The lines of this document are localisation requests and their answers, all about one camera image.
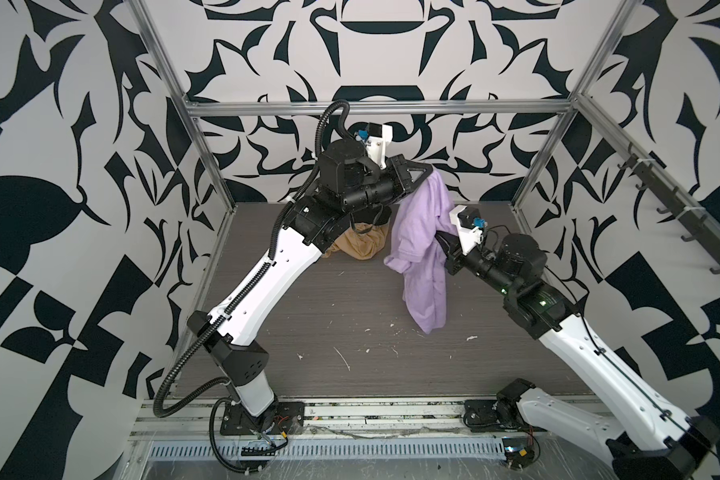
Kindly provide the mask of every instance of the crumpled tan cloth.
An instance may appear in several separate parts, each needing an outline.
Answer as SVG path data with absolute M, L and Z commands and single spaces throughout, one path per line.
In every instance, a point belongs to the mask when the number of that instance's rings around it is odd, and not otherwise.
M 355 228 L 360 231 L 369 226 L 371 224 L 355 224 Z M 326 250 L 322 258 L 328 258 L 333 252 L 343 250 L 347 255 L 353 256 L 357 260 L 369 260 L 382 251 L 384 245 L 386 245 L 387 232 L 389 232 L 389 223 L 381 226 L 374 225 L 371 231 L 366 234 L 356 234 L 351 227 L 347 228 L 347 231 Z

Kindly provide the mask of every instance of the paper scrap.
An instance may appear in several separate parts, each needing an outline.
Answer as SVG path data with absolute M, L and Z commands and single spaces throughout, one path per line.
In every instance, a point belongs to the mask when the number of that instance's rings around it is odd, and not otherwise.
M 342 360 L 344 360 L 344 365 L 347 366 L 347 370 L 349 370 L 351 372 L 352 370 L 349 368 L 349 364 L 347 363 L 347 360 L 344 358 L 344 355 L 342 355 L 342 353 L 336 347 L 333 347 L 333 349 L 336 351 L 338 356 L 340 356 L 342 358 Z

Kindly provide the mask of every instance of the wood grain surface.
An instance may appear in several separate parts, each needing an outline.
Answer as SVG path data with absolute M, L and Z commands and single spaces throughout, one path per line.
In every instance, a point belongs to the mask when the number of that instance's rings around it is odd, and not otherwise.
M 239 204 L 206 310 L 229 295 L 265 253 L 281 208 Z M 480 212 L 489 225 L 517 231 L 508 205 L 481 204 Z M 448 278 L 445 327 L 423 334 L 402 300 L 402 275 L 383 263 L 388 253 L 389 242 L 371 260 L 334 253 L 310 266 L 283 295 L 257 337 L 269 351 L 266 374 L 275 394 L 478 396 L 495 394 L 518 377 L 552 394 L 590 392 L 509 319 L 501 294 L 466 270 Z M 176 394 L 184 396 L 218 375 L 210 356 L 198 351 L 182 370 Z M 204 397 L 225 395 L 215 387 Z

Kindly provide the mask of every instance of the patterned wallpaper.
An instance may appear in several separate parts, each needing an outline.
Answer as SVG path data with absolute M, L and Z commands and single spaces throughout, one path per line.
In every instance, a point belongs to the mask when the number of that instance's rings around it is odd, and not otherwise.
M 566 98 L 617 3 L 147 0 L 187 97 L 198 102 Z M 401 143 L 391 153 L 437 164 L 456 200 L 510 200 L 552 117 L 350 122 L 395 122 Z M 306 177 L 316 123 L 206 118 L 203 129 L 236 200 L 278 201 Z
M 224 206 L 121 0 L 0 2 L 0 478 L 112 478 Z
M 626 33 L 594 98 L 720 221 L 720 0 L 646 0 Z M 622 161 L 576 117 L 523 212 L 608 344 L 720 427 L 717 264 Z M 720 466 L 710 458 L 694 478 L 718 479 Z

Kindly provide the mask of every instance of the lavender shirt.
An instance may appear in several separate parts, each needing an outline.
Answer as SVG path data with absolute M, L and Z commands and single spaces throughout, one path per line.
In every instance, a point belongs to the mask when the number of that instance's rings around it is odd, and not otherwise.
M 413 195 L 400 202 L 392 226 L 392 254 L 384 264 L 403 274 L 403 301 L 424 333 L 445 325 L 445 254 L 434 239 L 456 235 L 448 213 L 454 204 L 437 169 Z

